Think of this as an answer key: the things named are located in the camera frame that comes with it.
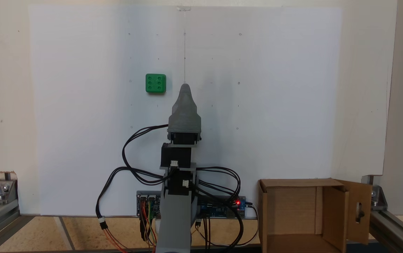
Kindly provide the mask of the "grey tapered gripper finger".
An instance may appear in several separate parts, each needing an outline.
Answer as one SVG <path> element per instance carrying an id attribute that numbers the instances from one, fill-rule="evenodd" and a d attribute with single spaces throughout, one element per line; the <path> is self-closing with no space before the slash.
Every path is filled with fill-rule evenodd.
<path id="1" fill-rule="evenodd" d="M 177 100 L 172 106 L 172 115 L 177 114 L 179 109 L 197 114 L 197 106 L 193 100 L 191 88 L 187 83 L 181 85 Z"/>

